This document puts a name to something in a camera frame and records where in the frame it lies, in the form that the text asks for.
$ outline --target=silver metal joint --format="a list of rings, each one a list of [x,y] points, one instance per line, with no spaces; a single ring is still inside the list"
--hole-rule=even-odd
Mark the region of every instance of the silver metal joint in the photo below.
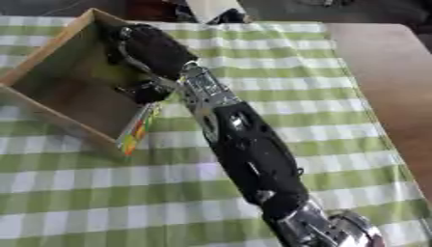
[[[375,226],[354,211],[328,217],[313,200],[277,221],[277,226],[292,246],[384,247]]]
[[[214,109],[233,105],[240,99],[213,76],[209,69],[200,67],[196,61],[183,66],[179,79],[180,94],[186,107],[202,126],[203,134],[210,142],[219,139],[219,127]],[[242,125],[241,120],[233,120],[232,124]]]

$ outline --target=tablecloth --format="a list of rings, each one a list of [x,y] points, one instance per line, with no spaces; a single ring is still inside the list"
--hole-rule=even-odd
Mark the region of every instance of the tablecloth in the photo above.
[[[1,16],[2,72],[70,21]],[[389,246],[431,243],[427,202],[324,24],[154,25],[276,128],[327,211],[354,209]],[[0,154],[2,247],[279,246],[175,98],[127,162],[3,103]]]

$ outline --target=robotic arm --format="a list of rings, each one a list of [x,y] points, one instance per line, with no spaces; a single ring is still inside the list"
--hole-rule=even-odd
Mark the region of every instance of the robotic arm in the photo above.
[[[150,82],[121,91],[139,104],[177,92],[229,178],[248,203],[261,208],[282,246],[384,246],[378,229],[357,213],[326,215],[272,127],[184,46],[149,25],[104,26],[103,33],[112,63],[125,61],[153,74]]]

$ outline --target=wooden table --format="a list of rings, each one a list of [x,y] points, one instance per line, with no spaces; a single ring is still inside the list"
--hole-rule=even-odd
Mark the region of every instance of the wooden table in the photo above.
[[[329,24],[337,52],[432,201],[432,55],[398,24]]]

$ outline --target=cable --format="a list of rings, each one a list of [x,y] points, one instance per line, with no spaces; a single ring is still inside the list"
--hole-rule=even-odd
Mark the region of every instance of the cable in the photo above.
[[[73,4],[71,4],[71,5],[67,6],[67,7],[64,7],[64,8],[61,8],[61,9],[52,10],[52,11],[46,12],[44,14],[41,14],[40,16],[47,16],[49,14],[54,14],[54,13],[57,13],[57,12],[62,12],[62,11],[71,9],[71,8],[77,6],[77,5],[79,5],[79,4],[81,4],[82,2],[85,2],[85,1],[86,0],[78,0],[75,3],[73,3]]]

